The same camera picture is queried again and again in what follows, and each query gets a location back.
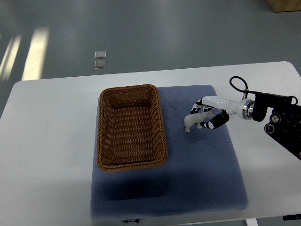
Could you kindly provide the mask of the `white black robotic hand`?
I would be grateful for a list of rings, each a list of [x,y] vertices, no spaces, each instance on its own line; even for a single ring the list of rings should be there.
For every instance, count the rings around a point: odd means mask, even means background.
[[[254,101],[247,98],[235,101],[224,97],[206,96],[195,102],[190,114],[212,111],[215,116],[205,118],[200,125],[202,128],[216,129],[227,123],[231,115],[244,120],[252,119],[253,105]]]

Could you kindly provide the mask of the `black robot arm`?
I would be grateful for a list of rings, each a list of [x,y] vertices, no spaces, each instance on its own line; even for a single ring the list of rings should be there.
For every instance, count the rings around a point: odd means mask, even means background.
[[[230,78],[230,85],[235,90],[242,92],[243,99],[248,94],[254,94],[255,100],[249,100],[242,107],[244,119],[261,122],[266,117],[268,108],[271,108],[269,123],[264,126],[264,131],[282,147],[296,158],[301,158],[301,107],[295,96],[282,96],[248,89],[247,82],[239,77]]]

